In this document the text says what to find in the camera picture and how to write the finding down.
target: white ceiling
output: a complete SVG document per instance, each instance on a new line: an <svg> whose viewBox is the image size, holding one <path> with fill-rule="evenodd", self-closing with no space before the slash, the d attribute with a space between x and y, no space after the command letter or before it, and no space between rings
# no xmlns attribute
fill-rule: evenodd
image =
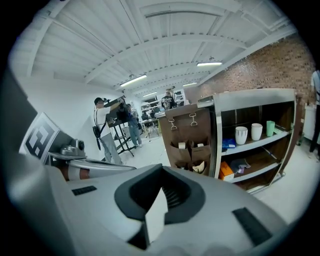
<svg viewBox="0 0 320 256"><path fill-rule="evenodd" d="M10 55L17 76L128 90L137 97L203 83L295 32L267 0L51 1ZM209 58L221 66L197 67ZM129 76L147 78L120 87Z"/></svg>

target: man in white shirt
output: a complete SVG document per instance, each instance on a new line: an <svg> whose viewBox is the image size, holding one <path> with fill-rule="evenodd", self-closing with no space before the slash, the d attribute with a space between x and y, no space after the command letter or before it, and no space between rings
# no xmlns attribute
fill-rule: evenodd
<svg viewBox="0 0 320 256"><path fill-rule="evenodd" d="M104 101L102 98L96 98L94 100L95 110L94 110L94 125L97 125L100 129L100 142L104 149L105 161L111 163L111 157L114 160L116 165L122 165L122 161L117 152L117 147L114 139L112 138L111 130L109 128L108 123L106 123L106 115L110 113L110 111L117 108L121 103L125 101L121 99L121 101L113 104L112 106L105 107Z"/></svg>
<svg viewBox="0 0 320 256"><path fill-rule="evenodd" d="M311 141L310 146L310 155L311 157L312 152L315 150L317 146L318 137L320 134L320 71L316 70L313 72L311 77L311 91L315 93L316 98L316 110L315 110L315 127L314 127L314 134ZM320 147L318 146L318 161L320 160Z"/></svg>

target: brick wall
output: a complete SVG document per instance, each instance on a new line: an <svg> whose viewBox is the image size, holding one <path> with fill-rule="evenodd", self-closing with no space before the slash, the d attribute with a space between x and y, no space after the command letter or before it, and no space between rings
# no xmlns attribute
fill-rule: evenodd
<svg viewBox="0 0 320 256"><path fill-rule="evenodd" d="M184 90L193 103L201 98L223 93L263 88L294 88L302 93L302 104L314 100L310 96L311 75L315 62L303 40L293 34L267 45L241 59L198 87Z"/></svg>

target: white wall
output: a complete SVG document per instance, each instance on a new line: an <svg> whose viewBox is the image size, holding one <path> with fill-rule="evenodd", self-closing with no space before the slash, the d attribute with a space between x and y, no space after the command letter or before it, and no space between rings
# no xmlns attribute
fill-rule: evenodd
<svg viewBox="0 0 320 256"><path fill-rule="evenodd" d="M104 157L92 130L94 100L97 97L114 100L123 95L121 92L47 77L17 77L17 80L38 112L45 112L62 131L84 141L89 158L101 160ZM128 96L126 102L128 100L140 106L134 96Z"/></svg>

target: orange box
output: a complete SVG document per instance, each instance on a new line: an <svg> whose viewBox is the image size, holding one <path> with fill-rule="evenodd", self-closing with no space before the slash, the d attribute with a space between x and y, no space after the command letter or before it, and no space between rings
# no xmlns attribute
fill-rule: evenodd
<svg viewBox="0 0 320 256"><path fill-rule="evenodd" d="M231 170L226 162L220 164L219 179L223 181L231 181L235 177L235 173Z"/></svg>

